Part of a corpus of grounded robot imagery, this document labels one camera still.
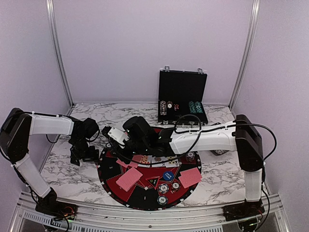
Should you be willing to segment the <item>red chip stack seat ten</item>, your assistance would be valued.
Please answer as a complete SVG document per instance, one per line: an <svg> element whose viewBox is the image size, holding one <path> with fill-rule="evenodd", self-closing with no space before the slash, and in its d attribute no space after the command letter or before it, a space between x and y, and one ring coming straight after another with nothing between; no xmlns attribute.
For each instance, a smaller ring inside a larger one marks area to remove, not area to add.
<svg viewBox="0 0 309 232"><path fill-rule="evenodd" d="M180 184L178 182L173 182L171 184L171 191L172 192L177 192L180 189Z"/></svg>

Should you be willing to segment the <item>eight of spades card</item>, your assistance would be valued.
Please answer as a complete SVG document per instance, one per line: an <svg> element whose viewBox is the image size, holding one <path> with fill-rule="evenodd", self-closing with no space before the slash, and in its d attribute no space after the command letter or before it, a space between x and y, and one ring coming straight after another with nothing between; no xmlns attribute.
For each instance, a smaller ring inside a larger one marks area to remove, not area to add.
<svg viewBox="0 0 309 232"><path fill-rule="evenodd" d="M179 160L176 157L167 157L166 167L179 167Z"/></svg>

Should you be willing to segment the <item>blue chip stack seat one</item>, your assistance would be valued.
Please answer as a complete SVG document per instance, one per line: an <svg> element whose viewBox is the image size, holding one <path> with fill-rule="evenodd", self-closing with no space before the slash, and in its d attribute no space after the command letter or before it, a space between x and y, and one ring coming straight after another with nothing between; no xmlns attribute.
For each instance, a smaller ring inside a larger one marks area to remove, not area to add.
<svg viewBox="0 0 309 232"><path fill-rule="evenodd" d="M158 196L157 203L159 205L166 205L168 203L168 198L166 196Z"/></svg>

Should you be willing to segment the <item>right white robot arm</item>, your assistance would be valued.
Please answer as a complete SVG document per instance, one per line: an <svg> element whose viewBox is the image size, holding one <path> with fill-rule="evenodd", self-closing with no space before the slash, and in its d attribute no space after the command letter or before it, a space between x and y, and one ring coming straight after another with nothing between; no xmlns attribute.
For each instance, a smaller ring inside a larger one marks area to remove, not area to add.
<svg viewBox="0 0 309 232"><path fill-rule="evenodd" d="M245 178L245 202L239 212L250 216L258 208L262 193L264 166L262 138L244 115L217 126L199 126L196 129L178 129L176 126L155 132L141 116L128 119L116 136L122 148L140 154L166 156L193 151L236 151Z"/></svg>

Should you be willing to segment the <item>dealt cards seat two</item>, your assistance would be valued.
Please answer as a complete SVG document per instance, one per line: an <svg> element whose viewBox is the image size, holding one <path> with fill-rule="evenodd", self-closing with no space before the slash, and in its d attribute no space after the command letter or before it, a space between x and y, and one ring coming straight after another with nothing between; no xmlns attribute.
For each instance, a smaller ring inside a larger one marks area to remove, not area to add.
<svg viewBox="0 0 309 232"><path fill-rule="evenodd" d="M132 167L116 181L116 184L124 191L129 191L142 176L143 174L141 172Z"/></svg>

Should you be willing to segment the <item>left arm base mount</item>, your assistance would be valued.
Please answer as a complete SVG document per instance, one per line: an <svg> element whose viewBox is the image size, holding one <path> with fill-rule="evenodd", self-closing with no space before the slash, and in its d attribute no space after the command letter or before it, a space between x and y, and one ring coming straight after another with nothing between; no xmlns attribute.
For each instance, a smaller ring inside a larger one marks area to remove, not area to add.
<svg viewBox="0 0 309 232"><path fill-rule="evenodd" d="M59 219L68 219L75 218L77 205L60 202L55 192L49 192L44 198L37 197L35 210Z"/></svg>

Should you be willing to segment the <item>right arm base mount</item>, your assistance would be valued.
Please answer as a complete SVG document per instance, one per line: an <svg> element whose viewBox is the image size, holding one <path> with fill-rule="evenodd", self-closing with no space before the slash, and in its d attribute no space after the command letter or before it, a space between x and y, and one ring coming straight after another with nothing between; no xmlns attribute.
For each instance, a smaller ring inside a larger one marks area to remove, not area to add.
<svg viewBox="0 0 309 232"><path fill-rule="evenodd" d="M264 212L265 209L262 198L254 202L244 200L241 203L230 204L223 207L223 215L226 221L262 216Z"/></svg>

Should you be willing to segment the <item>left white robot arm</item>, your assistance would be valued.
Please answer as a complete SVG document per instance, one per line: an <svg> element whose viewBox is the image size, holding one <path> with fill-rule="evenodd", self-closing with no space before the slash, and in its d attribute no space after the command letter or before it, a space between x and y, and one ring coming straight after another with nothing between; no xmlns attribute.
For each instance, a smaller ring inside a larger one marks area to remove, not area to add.
<svg viewBox="0 0 309 232"><path fill-rule="evenodd" d="M47 196L51 187L42 177L30 153L30 140L36 135L63 135L69 137L70 162L79 166L80 162L94 160L98 150L90 146L99 134L99 126L94 119L76 119L71 116L26 112L13 108L0 129L0 151L22 180L42 201L42 207L51 215L61 211L61 204Z"/></svg>

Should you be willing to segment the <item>dealt red playing cards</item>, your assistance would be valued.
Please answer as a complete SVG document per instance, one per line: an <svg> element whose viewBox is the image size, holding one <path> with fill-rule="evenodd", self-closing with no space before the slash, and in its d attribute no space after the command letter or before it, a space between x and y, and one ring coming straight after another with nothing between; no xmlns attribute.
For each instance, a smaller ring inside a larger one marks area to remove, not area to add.
<svg viewBox="0 0 309 232"><path fill-rule="evenodd" d="M188 188L201 181L202 175L197 167L180 172L179 181L184 188Z"/></svg>

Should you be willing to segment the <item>white chip stack seat eight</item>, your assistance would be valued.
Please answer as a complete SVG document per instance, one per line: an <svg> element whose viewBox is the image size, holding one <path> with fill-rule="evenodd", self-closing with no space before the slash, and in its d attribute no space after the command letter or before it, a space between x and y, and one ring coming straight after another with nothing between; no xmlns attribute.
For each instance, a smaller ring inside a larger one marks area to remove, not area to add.
<svg viewBox="0 0 309 232"><path fill-rule="evenodd" d="M185 156L187 162L193 162L195 160L195 154L193 152L189 152Z"/></svg>

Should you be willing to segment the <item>white chip stack seat ten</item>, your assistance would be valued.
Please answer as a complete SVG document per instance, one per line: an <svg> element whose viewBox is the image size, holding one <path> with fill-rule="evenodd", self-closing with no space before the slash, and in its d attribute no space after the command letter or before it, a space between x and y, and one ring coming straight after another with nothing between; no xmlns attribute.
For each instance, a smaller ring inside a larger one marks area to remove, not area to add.
<svg viewBox="0 0 309 232"><path fill-rule="evenodd" d="M158 187L158 191L161 194L166 194L169 191L169 187L167 184L162 184Z"/></svg>

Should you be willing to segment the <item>dealt cards seat four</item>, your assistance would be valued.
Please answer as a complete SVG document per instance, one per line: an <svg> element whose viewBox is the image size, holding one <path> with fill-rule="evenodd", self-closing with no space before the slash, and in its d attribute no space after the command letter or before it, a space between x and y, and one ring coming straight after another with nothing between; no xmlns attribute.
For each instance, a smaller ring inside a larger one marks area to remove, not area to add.
<svg viewBox="0 0 309 232"><path fill-rule="evenodd" d="M138 167L137 162L140 162L141 158L142 158L142 155L134 155L133 158L132 158L133 161L131 161L129 164L124 163L120 159L118 159L116 161L116 163L118 163L119 165L121 165L122 167L125 167L125 168L127 168L128 166L137 168Z"/></svg>

